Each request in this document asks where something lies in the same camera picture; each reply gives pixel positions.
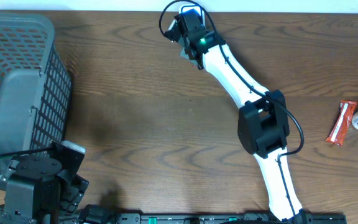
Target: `wooden table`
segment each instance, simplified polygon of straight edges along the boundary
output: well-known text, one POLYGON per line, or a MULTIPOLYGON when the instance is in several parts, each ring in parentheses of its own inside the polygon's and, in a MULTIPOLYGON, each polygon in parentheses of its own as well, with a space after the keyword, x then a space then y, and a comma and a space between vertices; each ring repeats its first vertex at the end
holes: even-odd
MULTIPOLYGON (((75 74, 66 139, 87 149, 82 207, 145 213, 268 209, 256 160, 237 138, 237 108, 212 75, 161 36, 157 12, 40 12, 75 74)), ((167 14, 164 27, 172 20, 167 14)), ((306 144, 289 158, 298 198, 358 223, 358 131, 324 140, 342 99, 358 102, 358 15, 212 13, 238 61, 284 92, 306 144)), ((291 124, 290 149, 298 145, 291 124)), ((0 204, 4 192, 0 191, 0 204)))

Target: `snack package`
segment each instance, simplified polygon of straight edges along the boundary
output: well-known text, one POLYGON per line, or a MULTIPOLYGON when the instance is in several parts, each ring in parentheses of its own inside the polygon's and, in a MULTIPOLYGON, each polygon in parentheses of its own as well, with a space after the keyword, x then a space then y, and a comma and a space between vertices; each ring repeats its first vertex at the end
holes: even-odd
POLYGON ((334 129, 326 139, 327 142, 343 146, 349 125, 352 123, 354 110, 357 106, 355 101, 341 100, 341 114, 334 126, 334 129))

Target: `gray basket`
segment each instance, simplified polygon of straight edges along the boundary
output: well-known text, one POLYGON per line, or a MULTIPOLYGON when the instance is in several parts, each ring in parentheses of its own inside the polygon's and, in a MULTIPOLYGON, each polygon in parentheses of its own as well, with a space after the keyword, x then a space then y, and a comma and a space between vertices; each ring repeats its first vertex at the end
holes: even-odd
POLYGON ((0 13, 0 154, 62 140, 72 83, 54 35, 44 16, 0 13))

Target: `perforated basket wall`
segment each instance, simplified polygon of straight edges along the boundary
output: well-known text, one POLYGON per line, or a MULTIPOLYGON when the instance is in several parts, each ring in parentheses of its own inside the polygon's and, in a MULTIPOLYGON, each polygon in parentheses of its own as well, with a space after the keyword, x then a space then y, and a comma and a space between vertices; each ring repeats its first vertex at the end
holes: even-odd
POLYGON ((43 16, 0 13, 0 87, 18 69, 35 70, 43 81, 31 149, 61 141, 65 129, 72 83, 53 45, 54 35, 52 23, 43 16))

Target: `white wall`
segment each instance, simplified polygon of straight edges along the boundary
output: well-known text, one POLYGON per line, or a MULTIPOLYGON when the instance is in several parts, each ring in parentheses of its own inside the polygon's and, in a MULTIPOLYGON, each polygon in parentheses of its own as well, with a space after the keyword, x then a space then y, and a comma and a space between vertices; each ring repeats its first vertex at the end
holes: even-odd
MULTIPOLYGON (((171 0, 0 0, 0 9, 161 11, 171 0)), ((358 0, 199 0, 219 12, 358 13, 358 0)))

